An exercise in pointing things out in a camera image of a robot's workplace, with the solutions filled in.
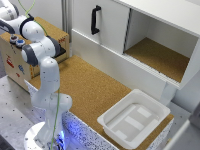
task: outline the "cork shelf surface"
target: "cork shelf surface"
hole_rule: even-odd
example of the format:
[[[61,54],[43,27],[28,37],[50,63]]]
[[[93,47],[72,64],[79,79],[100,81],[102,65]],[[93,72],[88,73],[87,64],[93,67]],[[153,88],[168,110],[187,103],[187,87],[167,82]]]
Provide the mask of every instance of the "cork shelf surface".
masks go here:
[[[55,27],[54,25],[50,24],[49,22],[45,21],[44,19],[40,17],[35,17],[35,20],[40,23],[45,30],[47,31],[47,34],[54,38],[56,41],[59,41],[61,38],[65,36],[69,36],[66,32],[62,31],[61,29]],[[31,44],[31,41],[24,39],[21,35],[17,35],[19,39],[25,40],[26,44]],[[3,38],[5,41],[10,42],[10,34],[5,32],[4,34],[0,35],[1,38]]]
[[[120,150],[123,150],[105,134],[103,127],[97,122],[97,118],[130,93],[131,89],[77,56],[63,61],[59,64],[59,68],[60,92],[70,95],[73,100],[70,111]],[[36,88],[40,88],[40,76],[29,82]],[[145,150],[172,119],[173,115],[169,115],[137,150]]]
[[[166,76],[181,82],[189,58],[151,39],[145,38],[127,51],[126,54],[147,64]]]

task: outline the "brown box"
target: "brown box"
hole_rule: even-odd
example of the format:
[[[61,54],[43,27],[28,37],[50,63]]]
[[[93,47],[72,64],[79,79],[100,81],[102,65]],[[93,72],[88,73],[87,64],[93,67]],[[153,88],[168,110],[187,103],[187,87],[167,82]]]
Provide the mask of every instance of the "brown box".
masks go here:
[[[64,54],[55,58],[57,62],[60,63],[67,59],[69,57],[69,35],[39,17],[36,17],[35,20],[37,20],[37,22],[39,22],[45,28],[49,36],[60,43],[61,47],[63,48],[63,52],[66,50]],[[31,43],[29,40],[25,40],[25,42],[26,44]],[[4,33],[0,36],[0,50],[6,74],[20,86],[22,86],[25,90],[28,90],[26,84],[24,83],[24,79],[29,81],[35,76],[39,75],[39,67],[33,67],[23,60],[21,56],[21,49],[17,48],[15,45],[10,44],[10,34],[8,33]]]

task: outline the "wall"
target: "wall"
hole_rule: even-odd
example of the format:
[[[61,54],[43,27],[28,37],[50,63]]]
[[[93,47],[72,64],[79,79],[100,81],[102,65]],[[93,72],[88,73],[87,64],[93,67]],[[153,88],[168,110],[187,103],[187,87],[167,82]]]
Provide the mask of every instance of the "wall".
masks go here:
[[[200,71],[182,90],[177,91],[173,102],[189,112],[196,108],[200,102]]]
[[[34,0],[20,0],[25,9],[29,9]],[[35,6],[30,11],[34,17],[41,17],[56,27],[62,29],[62,0],[36,0]],[[18,0],[10,0],[19,9],[20,15],[25,15],[25,11],[20,6]]]

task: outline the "black handle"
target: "black handle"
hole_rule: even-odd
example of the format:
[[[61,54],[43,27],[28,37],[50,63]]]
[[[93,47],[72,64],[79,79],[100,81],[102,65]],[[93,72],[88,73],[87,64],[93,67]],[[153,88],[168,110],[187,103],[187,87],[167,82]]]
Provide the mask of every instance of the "black handle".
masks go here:
[[[92,25],[91,25],[91,31],[92,31],[92,35],[98,33],[100,30],[96,28],[96,16],[97,16],[97,11],[101,10],[100,6],[96,6],[96,8],[94,8],[92,10]]]

